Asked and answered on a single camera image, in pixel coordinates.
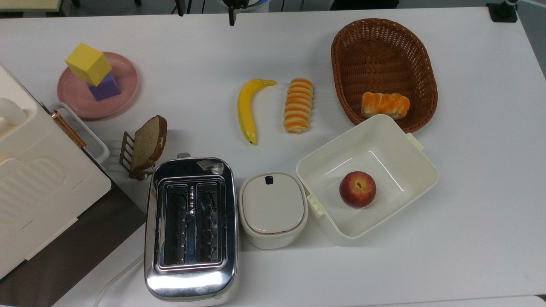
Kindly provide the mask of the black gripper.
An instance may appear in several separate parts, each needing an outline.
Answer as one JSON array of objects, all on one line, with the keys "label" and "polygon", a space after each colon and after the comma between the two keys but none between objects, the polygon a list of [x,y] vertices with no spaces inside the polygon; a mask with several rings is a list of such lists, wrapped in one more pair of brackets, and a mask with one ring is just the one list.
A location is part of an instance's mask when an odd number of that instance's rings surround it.
[{"label": "black gripper", "polygon": [[226,0],[226,5],[229,8],[229,25],[235,25],[234,9],[245,9],[248,7],[248,0]]}]

